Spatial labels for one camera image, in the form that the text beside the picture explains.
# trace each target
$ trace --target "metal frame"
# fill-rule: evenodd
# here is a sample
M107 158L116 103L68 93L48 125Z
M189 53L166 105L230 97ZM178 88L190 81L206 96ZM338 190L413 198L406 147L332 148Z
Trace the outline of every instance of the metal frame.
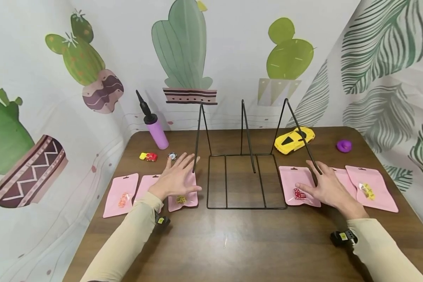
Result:
M263 181L262 181L262 175L260 174L260 166L259 166L259 155L271 155L273 157L274 160L274 164L276 165L276 170L277 170L277 176L279 177L279 183L280 183L280 189L282 191L282 196L283 199L285 199L285 194L284 194L284 190L282 187L282 179L280 178L280 172L279 172L279 166L277 166L277 161L276 161L276 156L273 154L273 149L274 149L274 143L276 142L276 138L277 138L277 133L279 131L279 127L280 127L280 123L282 121L282 116L284 114L284 109L285 109L285 104L288 104L289 110L291 112L291 115L293 116L293 119L295 120L295 124L298 128L299 133L301 134L301 136L303 136L303 133L301 131L301 128L298 124L298 121L295 117L295 114L293 113L293 110L291 109L290 103L288 101L288 99L286 98L284 100L284 104L282 106L282 112L280 113L280 117L279 117L279 123L277 124L277 128L276 128L276 134L274 135L274 140L273 140L273 146L271 147L271 151L269 153L264 153L264 154L253 154L252 152L252 145L251 145L251 137L250 137L250 133L249 133L249 126L248 126L248 119L246 116L246 107L244 106L244 100L241 100L241 142L240 142L240 154L212 154L212 146L210 143L210 137L208 134L208 127L207 127L207 122L206 122L206 118L205 118L205 111L204 111L204 107L203 104L200 104L200 108L199 108L199 119L197 122L197 134L196 134L196 149L195 149L195 155L194 155L194 166L193 166L193 172L195 172L196 170L196 157L197 157L197 149L199 147L199 133L200 133L200 128L201 128L201 116L204 117L204 124L205 124L205 131L207 134L207 140L208 140L208 148L210 151L210 155L208 157L208 175L207 175L207 208L211 209L211 210L285 210L288 205L285 203L284 201L284 206L283 207L275 207L275 208L269 208L267 207L267 203L265 200L265 191L263 189ZM243 132L243 119L244 119L244 123L246 124L246 134L248 137L248 145L249 145L249 154L243 154L242 153L242 132ZM310 159L313 162L313 166L315 166L316 170L319 172L319 174L321 173L321 170L318 168L318 166L315 163L315 160L313 160L312 154L310 153L309 147L307 146L307 142L303 139L305 147L307 149L307 153L309 154ZM260 208L251 208L251 207L229 207L228 204L228 188L227 188L227 157L235 157L238 155L250 155L251 156L251 164L252 164L252 170L254 173L257 173L255 170L255 164L254 164L254 156L256 158L257 161L257 169L258 169L258 176L260 179L260 189L262 192L262 196L263 196L263 205L264 207L260 207ZM224 157L224 180L226 182L226 207L210 207L209 206L209 194L210 194L210 160L212 157Z

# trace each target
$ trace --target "green cactus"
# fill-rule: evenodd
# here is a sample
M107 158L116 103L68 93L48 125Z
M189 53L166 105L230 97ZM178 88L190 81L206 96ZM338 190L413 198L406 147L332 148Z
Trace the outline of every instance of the green cactus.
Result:
M92 32L92 26L89 24L83 16L85 14L81 13L81 10L71 16L71 26L73 35L79 38L82 38L87 43L91 43L94 38L94 33Z
M268 77L272 80L295 80L312 62L312 44L293 38L294 34L295 26L288 18L274 21L268 29L271 41L277 44L267 60Z
M72 33L66 38L57 34L48 34L45 43L51 51L63 55L64 64L69 74L81 85L87 86L98 79L99 71L105 69L105 62L90 45L94 38L92 27L83 17L73 13L71 16Z
M34 146L30 134L19 122L21 105L20 97L9 101L6 92L0 89L0 175L6 174Z
M152 42L168 78L170 88L209 89L213 80L202 77L206 53L206 26L202 11L206 7L195 0L176 0L168 20L152 27Z

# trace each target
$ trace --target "purple rubber duck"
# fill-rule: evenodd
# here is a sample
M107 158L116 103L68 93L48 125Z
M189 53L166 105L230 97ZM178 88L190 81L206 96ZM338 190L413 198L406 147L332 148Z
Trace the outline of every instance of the purple rubber duck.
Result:
M348 153L352 149L352 143L349 140L340 140L337 142L337 149L342 153Z

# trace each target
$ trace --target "pink plastic bag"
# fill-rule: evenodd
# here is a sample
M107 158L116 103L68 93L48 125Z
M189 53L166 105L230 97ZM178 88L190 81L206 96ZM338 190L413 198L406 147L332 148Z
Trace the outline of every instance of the pink plastic bag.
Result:
M114 178L105 202L103 218L128 213L132 209L132 198L137 185L137 173Z
M146 192L149 190L149 188L154 185L158 178L160 177L159 174L155 175L143 175L141 178L141 183L138 186L138 190L136 191L135 201L142 198L144 195L146 195Z
M296 183L302 183L315 187L312 173L307 167L280 166L280 179L285 195L285 202L291 206L307 204L313 207L321 207L321 202L310 196L309 193L295 187Z
M357 190L357 201L371 208L379 208L393 213L398 212L395 201L387 190L384 178L375 169L345 166L353 186ZM369 199L362 189L367 184L374 194L374 199Z
M185 179L185 185L196 186L196 174L190 173ZM188 193L187 195L181 196L169 196L168 197L168 210L170 212L181 209L185 207L196 207L199 204L199 199L197 198L197 192Z
M354 187L354 185L352 184L350 176L348 175L348 172L346 171L346 169L333 168L333 167L332 169L334 170L338 180L343 184L346 190L348 190L350 195L354 199L357 199L357 188Z
M149 190L149 188L158 181L160 175L144 175L141 178L141 183L139 184L138 191L136 193L135 200L144 196L144 194ZM196 185L196 175L190 173L185 179L185 185L194 186ZM196 207L199 204L199 199L197 198L197 192L192 192L184 196L169 196L168 197L168 210L170 212L181 209L183 206L186 207Z

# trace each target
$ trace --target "hand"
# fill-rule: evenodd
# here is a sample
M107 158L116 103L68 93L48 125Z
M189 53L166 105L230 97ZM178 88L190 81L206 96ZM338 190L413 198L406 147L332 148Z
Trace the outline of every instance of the hand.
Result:
M185 179L193 170L194 161L191 161L193 158L194 154L187 157L186 153L183 153L172 165L171 158L168 157L163 173L158 181L149 188L149 192L163 201L167 196L186 195L191 192L201 191L202 187L200 186L185 186Z
M366 219L369 218L363 205L357 202L340 183L335 172L326 164L317 161L316 165L322 172L318 173L312 161L307 161L318 180L316 188L312 188L302 183L296 183L296 187L309 193L313 198L318 199L324 204L330 205L339 210L343 216L349 219Z

